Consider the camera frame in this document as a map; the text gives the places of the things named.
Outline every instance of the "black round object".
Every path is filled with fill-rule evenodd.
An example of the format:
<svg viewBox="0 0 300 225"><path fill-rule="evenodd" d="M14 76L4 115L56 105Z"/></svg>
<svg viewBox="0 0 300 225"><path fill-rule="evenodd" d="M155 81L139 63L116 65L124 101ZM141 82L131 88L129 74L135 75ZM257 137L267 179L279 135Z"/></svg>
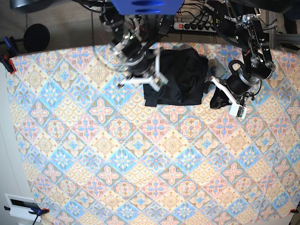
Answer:
<svg viewBox="0 0 300 225"><path fill-rule="evenodd" d="M196 30L196 29L197 29L197 25L196 25L196 24L192 24L192 25L191 25L191 29L192 29L192 30Z"/></svg>
<svg viewBox="0 0 300 225"><path fill-rule="evenodd" d="M251 86L246 85L238 75L231 75L227 79L227 85L237 96L242 96L251 88Z"/></svg>
<svg viewBox="0 0 300 225"><path fill-rule="evenodd" d="M199 24L198 25L198 30L203 30L203 28L204 28L204 24Z"/></svg>
<svg viewBox="0 0 300 225"><path fill-rule="evenodd" d="M191 27L191 25L189 24L189 23L186 23L185 25L184 25L184 29L189 29Z"/></svg>
<svg viewBox="0 0 300 225"><path fill-rule="evenodd" d="M44 51L50 42L50 32L42 24L30 26L24 34L24 47L29 53Z"/></svg>

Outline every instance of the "blue diamond motif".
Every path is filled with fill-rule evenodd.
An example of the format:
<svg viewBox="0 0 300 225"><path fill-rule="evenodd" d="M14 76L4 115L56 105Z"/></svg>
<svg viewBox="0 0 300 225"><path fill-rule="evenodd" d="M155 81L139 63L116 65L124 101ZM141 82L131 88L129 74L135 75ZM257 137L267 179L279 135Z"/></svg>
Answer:
<svg viewBox="0 0 300 225"><path fill-rule="evenodd" d="M20 146L21 148L23 148L24 145L25 145L25 144L24 144L23 142L21 142L21 141L19 142L19 146Z"/></svg>
<svg viewBox="0 0 300 225"><path fill-rule="evenodd" d="M263 144L264 146L266 146L267 143L269 143L269 140L268 140L267 138L265 138L265 139L262 141L262 144Z"/></svg>
<svg viewBox="0 0 300 225"><path fill-rule="evenodd" d="M76 144L75 142L71 142L70 144L69 144L69 146L74 150L77 146L78 146L78 144Z"/></svg>
<svg viewBox="0 0 300 225"><path fill-rule="evenodd" d="M137 140L133 145L137 150L140 150L142 146L144 146L142 143L140 143L139 140Z"/></svg>
<svg viewBox="0 0 300 225"><path fill-rule="evenodd" d="M278 74L274 72L274 73L273 73L273 76L272 76L272 79L273 79L273 80L276 80L277 77L278 77Z"/></svg>
<svg viewBox="0 0 300 225"><path fill-rule="evenodd" d="M204 199L203 199L202 197L199 197L199 198L197 198L196 201L197 201L198 203L200 203L200 202L202 202L203 200L204 200Z"/></svg>
<svg viewBox="0 0 300 225"><path fill-rule="evenodd" d="M86 197L81 197L81 199L80 199L81 201L83 201L84 203L86 203L86 201L88 200Z"/></svg>
<svg viewBox="0 0 300 225"><path fill-rule="evenodd" d="M64 72L60 75L60 77L63 79L63 81L66 81L66 80L70 77L70 75L67 74L66 71L64 71Z"/></svg>
<svg viewBox="0 0 300 225"><path fill-rule="evenodd" d="M209 140L205 140L205 142L202 143L202 146L205 147L206 149L211 145L211 142Z"/></svg>
<svg viewBox="0 0 300 225"><path fill-rule="evenodd" d="M249 196L250 196L250 198L253 198L255 195L256 195L256 193L252 192Z"/></svg>
<svg viewBox="0 0 300 225"><path fill-rule="evenodd" d="M14 81L11 78L9 78L7 84L11 87L13 85L13 83L14 83Z"/></svg>
<svg viewBox="0 0 300 225"><path fill-rule="evenodd" d="M140 205L143 205L145 202L145 200L143 200L142 198L140 198L139 200L137 200L137 203L139 203Z"/></svg>
<svg viewBox="0 0 300 225"><path fill-rule="evenodd" d="M38 193L34 193L33 195L35 198L38 198L39 197L39 194Z"/></svg>

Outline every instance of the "red clamp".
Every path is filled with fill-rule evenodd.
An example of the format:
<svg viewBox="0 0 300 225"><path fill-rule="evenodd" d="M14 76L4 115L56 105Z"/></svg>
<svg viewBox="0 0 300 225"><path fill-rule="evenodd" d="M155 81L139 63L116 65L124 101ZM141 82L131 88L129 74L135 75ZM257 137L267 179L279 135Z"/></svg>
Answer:
<svg viewBox="0 0 300 225"><path fill-rule="evenodd" d="M16 69L14 63L11 59L8 58L7 55L0 55L0 62L4 65L8 72L10 72L10 74L15 73Z"/></svg>

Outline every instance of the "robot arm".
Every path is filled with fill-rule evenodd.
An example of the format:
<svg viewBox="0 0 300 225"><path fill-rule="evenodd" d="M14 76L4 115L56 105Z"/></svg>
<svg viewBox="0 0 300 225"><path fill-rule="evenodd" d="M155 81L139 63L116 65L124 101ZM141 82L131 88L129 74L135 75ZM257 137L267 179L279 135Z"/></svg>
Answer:
<svg viewBox="0 0 300 225"><path fill-rule="evenodd" d="M33 6L40 6L42 3L45 5L42 4L41 8L46 8L61 1L10 0L12 9L17 10L21 7L26 9L22 12L32 11ZM149 48L168 34L174 23L173 15L183 0L112 0L113 4L94 0L73 1L89 8L97 7L97 11L101 12L100 21L113 33L114 40L110 43L110 49L129 72L129 76L120 82L120 87L126 83L148 83L154 90L159 91L167 84L168 80L159 72L160 50L152 52ZM290 7L290 1L242 0L241 2L248 6L284 12ZM247 111L245 101L249 97L252 99L255 97L254 93L248 91L261 80L270 78L275 66L261 23L256 14L252 13L254 9L237 2L240 0L225 0L222 7L216 8L213 12L213 24L220 37L242 49L244 63L238 60L230 62L229 69L232 75L227 80L208 78L207 81L217 86L210 102L211 108L218 109L231 105L232 115L244 117ZM236 22L236 42L218 30L217 18L224 18L224 10L227 10ZM240 68L234 70L233 65L236 63Z"/></svg>

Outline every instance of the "clamp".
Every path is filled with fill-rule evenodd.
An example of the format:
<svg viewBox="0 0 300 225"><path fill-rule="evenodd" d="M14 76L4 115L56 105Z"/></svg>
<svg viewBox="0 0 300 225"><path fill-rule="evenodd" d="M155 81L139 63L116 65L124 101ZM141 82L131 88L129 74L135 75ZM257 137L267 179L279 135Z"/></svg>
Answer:
<svg viewBox="0 0 300 225"><path fill-rule="evenodd" d="M33 222L33 224L32 225L34 225L35 223L36 223L36 220L37 220L37 218L39 217L39 216L41 216L41 215L43 215L43 214L46 214L46 213L48 213L49 212L49 210L48 209L35 209L35 208L30 208L33 212L30 212L30 211L28 211L30 214L32 214L32 215L36 215L37 217L36 217L36 219L34 220L34 222Z"/></svg>

